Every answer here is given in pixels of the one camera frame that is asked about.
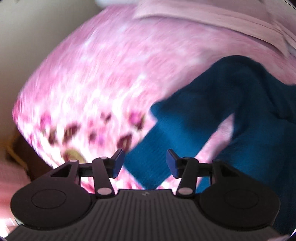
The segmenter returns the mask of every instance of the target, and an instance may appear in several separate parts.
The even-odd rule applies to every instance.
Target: pink fabric
[[[296,83],[296,59],[247,35],[175,18],[133,19],[134,5],[111,6],[66,38],[20,92],[13,119],[25,139],[56,168],[76,150],[91,162],[128,151],[155,124],[150,106],[229,55],[262,63],[285,84]],[[197,158],[210,162],[232,134],[226,119]],[[83,187],[93,191],[92,179]],[[123,168],[114,189],[142,187]],[[176,190],[169,177],[159,188]]]
[[[296,7],[288,0],[264,0],[267,11],[282,29],[286,41],[296,50]]]
[[[17,164],[0,161],[0,236],[9,233],[9,227],[16,226],[10,210],[12,196],[30,180],[24,169]]]
[[[141,0],[135,18],[165,16],[220,26],[270,43],[287,56],[285,40],[296,48],[292,41],[296,11],[284,0],[266,3],[267,6],[259,0]]]

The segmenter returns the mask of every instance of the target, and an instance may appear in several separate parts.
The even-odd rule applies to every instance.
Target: fold in fabric
[[[151,16],[228,28],[295,54],[296,8],[284,0],[141,0],[134,18]]]

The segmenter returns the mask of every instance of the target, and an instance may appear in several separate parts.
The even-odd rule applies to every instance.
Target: blue towel
[[[267,184],[280,197],[274,227],[296,227],[296,86],[288,86],[243,56],[213,64],[168,99],[155,103],[156,125],[126,155],[125,167],[146,189],[170,171],[166,150],[196,156],[218,125],[234,113],[232,141],[217,157]],[[197,192],[209,186],[204,178]]]

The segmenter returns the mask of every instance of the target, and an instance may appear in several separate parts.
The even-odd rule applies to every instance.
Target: ribbed black surface
[[[72,226],[54,231],[18,227],[8,241],[266,241],[272,228],[238,232],[208,221],[191,200],[170,190],[120,190],[97,201],[92,211]]]

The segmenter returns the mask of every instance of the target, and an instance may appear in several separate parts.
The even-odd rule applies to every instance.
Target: white wall
[[[68,34],[99,13],[94,0],[0,1],[0,139],[11,135],[17,94]]]

